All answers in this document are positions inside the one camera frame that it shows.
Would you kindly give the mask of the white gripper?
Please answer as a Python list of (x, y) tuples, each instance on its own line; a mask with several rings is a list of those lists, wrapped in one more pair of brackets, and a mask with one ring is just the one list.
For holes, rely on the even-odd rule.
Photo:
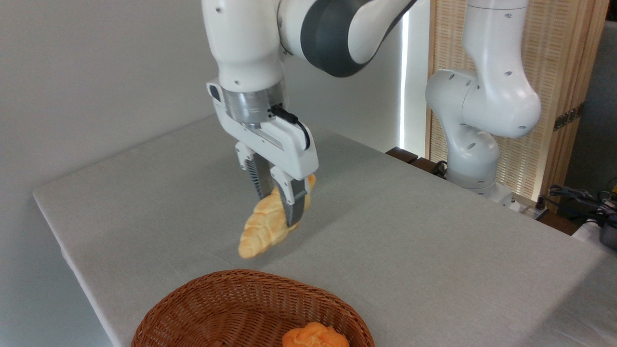
[(260, 200), (273, 191), (273, 180), (279, 189), (288, 227), (301, 219), (306, 195), (311, 191), (309, 175), (318, 169), (315, 143), (309, 130), (280, 117), (250, 128), (227, 114), (223, 89), (216, 82), (207, 84), (219, 123), (236, 140), (235, 149), (241, 169), (247, 171)]

